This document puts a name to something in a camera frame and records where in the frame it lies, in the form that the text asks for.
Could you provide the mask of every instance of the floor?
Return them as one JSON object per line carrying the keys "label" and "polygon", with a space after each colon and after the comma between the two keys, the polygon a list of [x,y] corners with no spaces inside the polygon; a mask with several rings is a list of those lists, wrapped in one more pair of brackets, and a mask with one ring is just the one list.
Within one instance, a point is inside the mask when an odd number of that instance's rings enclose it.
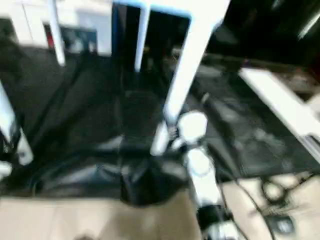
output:
{"label": "floor", "polygon": [[[292,175],[275,177],[290,186]],[[258,179],[243,179],[260,207],[265,205]],[[226,201],[235,221],[250,240],[271,240],[254,205],[233,182],[224,183]],[[179,191],[162,204],[138,208],[111,199],[30,200],[3,198],[0,201],[2,240],[200,240],[195,208],[187,190]],[[276,234],[277,240],[315,240],[320,237],[320,179],[313,178],[292,194],[296,234]]]}
{"label": "floor", "polygon": [[[296,183],[292,175],[274,177],[283,186],[289,187]],[[259,207],[266,205],[260,192],[260,181],[257,178],[240,180],[240,184],[251,194]],[[234,214],[235,221],[250,240],[271,240],[262,217],[255,211],[248,196],[235,184],[225,183],[223,186],[227,204]],[[284,236],[275,234],[277,240],[315,240],[320,238],[320,178],[309,180],[291,195],[293,210],[288,215],[294,219],[296,234]]]}

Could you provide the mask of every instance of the white panel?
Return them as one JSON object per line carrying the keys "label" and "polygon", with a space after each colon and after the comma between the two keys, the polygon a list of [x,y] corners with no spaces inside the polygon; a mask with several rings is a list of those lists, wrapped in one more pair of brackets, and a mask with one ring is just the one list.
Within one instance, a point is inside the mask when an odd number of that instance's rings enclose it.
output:
{"label": "white panel", "polygon": [[[45,5],[25,5],[25,12],[33,42],[37,47],[48,47],[44,23],[49,23],[49,13]],[[105,14],[94,14],[81,10],[58,7],[61,26],[96,30],[98,54],[111,55],[112,52],[112,5]]]}
{"label": "white panel", "polygon": [[16,37],[21,45],[32,44],[27,17],[21,3],[0,1],[0,18],[11,19]]}

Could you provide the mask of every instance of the white knob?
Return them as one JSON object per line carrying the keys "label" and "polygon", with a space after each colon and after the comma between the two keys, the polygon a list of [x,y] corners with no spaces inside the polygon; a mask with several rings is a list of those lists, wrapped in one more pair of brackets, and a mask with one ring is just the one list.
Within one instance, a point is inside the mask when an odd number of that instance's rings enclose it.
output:
{"label": "white knob", "polygon": [[187,112],[179,119],[179,134],[187,144],[195,143],[206,135],[207,123],[207,116],[203,112]]}

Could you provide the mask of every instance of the black fabric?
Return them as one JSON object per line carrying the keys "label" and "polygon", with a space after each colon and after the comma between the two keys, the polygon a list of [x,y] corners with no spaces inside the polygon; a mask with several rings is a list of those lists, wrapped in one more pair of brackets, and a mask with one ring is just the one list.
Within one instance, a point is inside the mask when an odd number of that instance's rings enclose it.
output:
{"label": "black fabric", "polygon": [[[16,59],[17,74],[4,65],[0,78],[23,119],[35,159],[6,179],[8,194],[112,197],[147,205],[186,186],[180,156],[156,158],[148,151],[168,90],[160,74],[134,74],[116,58],[87,54],[67,55],[66,67],[60,67],[53,53],[34,48],[13,51],[10,59]],[[237,178],[319,169],[240,78],[220,75],[197,81],[210,93],[208,105],[201,106],[190,94],[184,111],[206,112],[206,140],[214,159]],[[274,140],[258,140],[257,130]],[[112,153],[82,151],[64,160],[70,152],[97,146]]]}
{"label": "black fabric", "polygon": [[193,94],[209,93],[206,139],[237,177],[318,172],[320,164],[235,73],[198,77]]}

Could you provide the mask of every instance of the beige surface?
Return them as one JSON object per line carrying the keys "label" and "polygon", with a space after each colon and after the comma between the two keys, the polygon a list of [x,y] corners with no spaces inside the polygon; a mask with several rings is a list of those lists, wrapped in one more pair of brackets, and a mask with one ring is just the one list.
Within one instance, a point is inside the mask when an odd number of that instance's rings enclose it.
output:
{"label": "beige surface", "polygon": [[[277,181],[285,186],[294,184],[295,178],[290,175],[276,177]],[[241,185],[247,189],[259,206],[265,206],[260,193],[260,181],[257,179],[241,180]],[[245,231],[250,240],[270,240],[268,229],[255,212],[255,207],[247,195],[235,184],[224,185],[227,203],[234,218]],[[298,188],[291,195],[292,202],[297,209],[288,214],[293,217],[297,228],[297,235],[284,237],[276,234],[277,240],[318,240],[320,239],[320,179],[311,179],[303,187]]]}
{"label": "beige surface", "polygon": [[[295,178],[277,177],[287,186]],[[260,206],[264,206],[259,180],[241,180]],[[250,240],[270,240],[269,232],[250,199],[234,183],[224,184],[227,203]],[[297,235],[277,240],[320,239],[320,179],[314,178],[292,194],[299,206],[290,211]],[[135,208],[116,200],[0,201],[0,240],[200,240],[195,209],[187,191],[165,204]]]}
{"label": "beige surface", "polygon": [[116,200],[0,202],[1,240],[199,240],[187,191],[165,204],[130,207]]}

